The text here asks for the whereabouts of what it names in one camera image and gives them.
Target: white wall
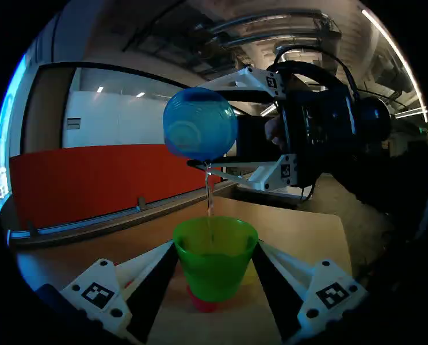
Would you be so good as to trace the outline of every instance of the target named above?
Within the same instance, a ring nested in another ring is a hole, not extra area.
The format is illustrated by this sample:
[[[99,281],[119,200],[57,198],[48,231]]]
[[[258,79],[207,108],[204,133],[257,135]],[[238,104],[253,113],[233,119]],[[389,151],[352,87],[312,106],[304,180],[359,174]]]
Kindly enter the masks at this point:
[[[73,91],[63,131],[63,147],[164,144],[166,102],[135,96]],[[80,129],[67,129],[68,118],[81,118]]]

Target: table surface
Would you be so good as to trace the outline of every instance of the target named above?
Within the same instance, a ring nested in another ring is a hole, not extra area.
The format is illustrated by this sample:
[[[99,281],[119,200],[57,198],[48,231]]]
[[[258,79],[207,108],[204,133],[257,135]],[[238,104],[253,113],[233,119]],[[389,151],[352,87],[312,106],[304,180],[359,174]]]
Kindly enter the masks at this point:
[[[50,283],[64,288],[99,258],[116,264],[132,259],[172,238],[174,227],[205,216],[206,201],[122,231],[65,246],[21,251],[17,254],[23,277],[32,289]],[[214,213],[247,221],[264,242],[310,265],[332,259],[351,274],[348,245],[338,216],[274,208],[215,197]],[[148,344],[166,343],[280,343],[254,265],[250,262],[237,294],[213,313],[195,310],[186,280],[177,265],[162,301]]]

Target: green plastic cup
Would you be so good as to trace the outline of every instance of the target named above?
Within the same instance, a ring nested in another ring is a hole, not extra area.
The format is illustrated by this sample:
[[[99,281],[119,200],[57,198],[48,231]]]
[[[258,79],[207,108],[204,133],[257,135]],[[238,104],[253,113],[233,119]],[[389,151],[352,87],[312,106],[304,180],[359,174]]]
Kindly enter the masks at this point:
[[[192,293],[206,302],[222,302],[241,284],[257,231],[235,218],[202,217],[180,223],[173,238]]]

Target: blue plastic bowl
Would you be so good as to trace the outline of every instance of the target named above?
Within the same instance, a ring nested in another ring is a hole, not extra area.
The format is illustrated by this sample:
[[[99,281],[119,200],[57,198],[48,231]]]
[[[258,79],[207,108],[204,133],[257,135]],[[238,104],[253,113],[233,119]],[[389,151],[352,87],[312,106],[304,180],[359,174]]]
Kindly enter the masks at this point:
[[[202,87],[179,91],[163,114],[165,144],[169,151],[201,161],[222,157],[238,134],[230,104],[217,92]]]

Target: red partition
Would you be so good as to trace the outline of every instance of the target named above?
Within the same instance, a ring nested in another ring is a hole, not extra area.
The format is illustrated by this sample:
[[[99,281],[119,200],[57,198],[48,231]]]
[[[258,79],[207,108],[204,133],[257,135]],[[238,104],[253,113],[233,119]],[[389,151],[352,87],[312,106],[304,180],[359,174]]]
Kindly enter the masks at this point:
[[[22,228],[50,227],[176,196],[204,186],[204,173],[164,145],[65,148],[12,157]]]

